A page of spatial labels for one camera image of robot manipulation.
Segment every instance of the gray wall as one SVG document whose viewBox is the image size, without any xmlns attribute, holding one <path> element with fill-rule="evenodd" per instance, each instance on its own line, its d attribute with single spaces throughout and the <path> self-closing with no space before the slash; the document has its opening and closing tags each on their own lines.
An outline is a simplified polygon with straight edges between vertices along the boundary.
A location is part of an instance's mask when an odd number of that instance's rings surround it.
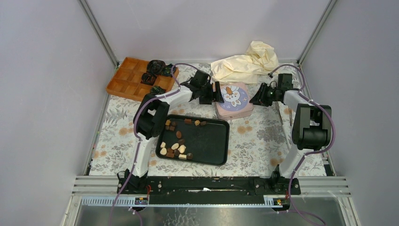
<svg viewBox="0 0 399 226">
<path fill-rule="evenodd" d="M 0 225 L 59 225 L 112 70 L 78 1 L 0 1 Z"/>
<path fill-rule="evenodd" d="M 205 62 L 244 54 L 252 40 L 297 59 L 328 0 L 88 2 L 119 60 Z"/>
<path fill-rule="evenodd" d="M 338 1 L 303 65 L 312 97 L 331 105 L 332 157 L 362 225 L 397 225 L 399 1 Z"/>
</svg>

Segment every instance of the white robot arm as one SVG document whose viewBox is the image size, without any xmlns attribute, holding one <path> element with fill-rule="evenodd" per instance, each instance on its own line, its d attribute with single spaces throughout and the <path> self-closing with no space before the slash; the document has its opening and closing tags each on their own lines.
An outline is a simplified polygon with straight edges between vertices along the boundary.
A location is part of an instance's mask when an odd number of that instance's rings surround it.
<svg viewBox="0 0 399 226">
<path fill-rule="evenodd" d="M 162 98 L 145 105 L 147 101 L 155 97 Z M 224 102 L 219 82 L 211 84 L 209 74 L 200 70 L 195 73 L 194 77 L 183 82 L 177 89 L 156 96 L 147 94 L 143 98 L 139 106 L 141 113 L 140 115 L 137 113 L 134 119 L 135 121 L 136 117 L 139 117 L 135 127 L 137 127 L 137 135 L 141 142 L 137 142 L 135 146 L 136 156 L 133 163 L 135 164 L 133 176 L 141 178 L 147 173 L 151 144 L 164 128 L 169 109 L 197 98 L 199 98 L 200 104 Z"/>
<path fill-rule="evenodd" d="M 173 109 L 180 104 L 187 103 L 191 100 L 192 91 L 186 87 L 181 86 L 180 91 L 178 89 L 171 90 L 168 93 L 157 95 L 157 96 L 165 96 L 165 98 L 161 99 L 162 102 L 169 104 L 169 108 Z M 148 171 L 148 160 L 150 159 L 150 152 L 151 152 L 151 144 L 154 142 L 156 137 L 150 137 L 146 139 L 146 137 L 142 133 L 137 133 L 138 136 L 141 138 L 141 143 L 136 142 L 136 146 L 134 150 L 137 150 L 137 161 L 136 166 L 133 171 L 134 176 L 142 177 Z"/>
<path fill-rule="evenodd" d="M 280 177 L 290 178 L 306 153 L 318 151 L 329 144 L 331 123 L 319 108 L 306 101 L 300 91 L 293 88 L 291 74 L 279 74 L 276 84 L 276 87 L 272 87 L 263 83 L 250 102 L 271 106 L 274 101 L 280 101 L 296 112 L 291 133 L 292 147 L 285 160 L 276 168 Z M 331 115 L 330 106 L 322 107 Z M 303 163 L 296 169 L 294 178 Z"/>
</svg>

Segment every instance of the orange compartment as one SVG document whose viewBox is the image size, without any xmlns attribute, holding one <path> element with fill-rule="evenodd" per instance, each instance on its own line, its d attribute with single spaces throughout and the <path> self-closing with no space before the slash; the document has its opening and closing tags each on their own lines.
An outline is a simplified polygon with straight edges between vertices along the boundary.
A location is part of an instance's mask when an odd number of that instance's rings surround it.
<svg viewBox="0 0 399 226">
<path fill-rule="evenodd" d="M 115 75 L 108 83 L 107 92 L 111 95 L 124 97 L 127 99 L 142 101 L 143 97 L 150 93 L 152 86 L 141 84 L 141 76 L 147 71 L 149 61 L 126 57 L 116 71 Z M 175 77 L 179 74 L 176 68 Z M 154 86 L 160 86 L 169 92 L 174 84 L 173 78 L 158 76 Z"/>
</svg>

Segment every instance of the crumpled fabric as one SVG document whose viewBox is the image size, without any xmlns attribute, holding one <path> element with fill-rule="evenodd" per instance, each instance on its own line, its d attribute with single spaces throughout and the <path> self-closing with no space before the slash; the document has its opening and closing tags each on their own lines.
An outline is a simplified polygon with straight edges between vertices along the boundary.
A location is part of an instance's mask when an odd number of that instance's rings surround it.
<svg viewBox="0 0 399 226">
<path fill-rule="evenodd" d="M 221 84 L 243 82 L 254 85 L 258 75 L 271 72 L 279 65 L 274 48 L 262 41 L 252 41 L 245 55 L 235 55 L 211 63 L 213 79 Z"/>
</svg>

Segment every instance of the bunny illustration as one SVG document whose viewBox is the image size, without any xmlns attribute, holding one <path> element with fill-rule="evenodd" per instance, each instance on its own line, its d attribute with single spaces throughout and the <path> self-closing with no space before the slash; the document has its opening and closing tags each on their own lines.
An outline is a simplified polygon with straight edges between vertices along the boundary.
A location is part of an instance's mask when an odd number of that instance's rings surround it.
<svg viewBox="0 0 399 226">
<path fill-rule="evenodd" d="M 237 105 L 241 105 L 241 101 L 239 101 L 239 87 L 237 86 L 226 86 L 222 89 L 222 94 L 224 100 L 231 102 L 233 107 Z"/>
</svg>

